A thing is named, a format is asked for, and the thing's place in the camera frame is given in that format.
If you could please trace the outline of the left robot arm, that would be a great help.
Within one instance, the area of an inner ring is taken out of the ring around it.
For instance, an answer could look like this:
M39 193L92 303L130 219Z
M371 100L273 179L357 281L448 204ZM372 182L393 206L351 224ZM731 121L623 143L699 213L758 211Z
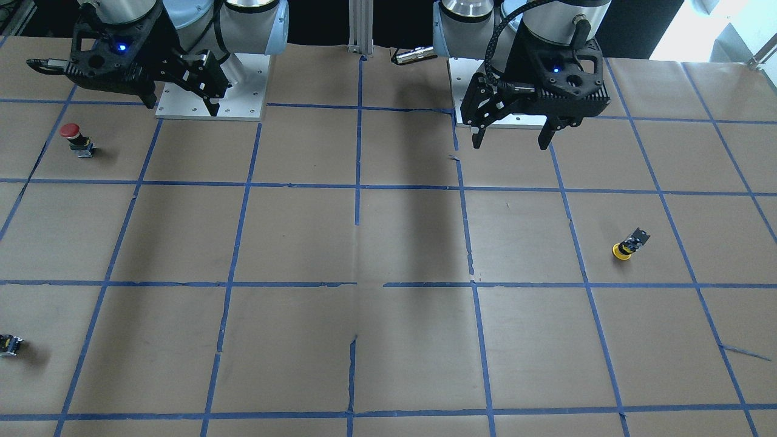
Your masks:
M595 36L608 1L438 1L433 49L445 58L478 59L458 103L478 149L486 129L510 115L546 119L545 150L556 132L599 116L611 98Z

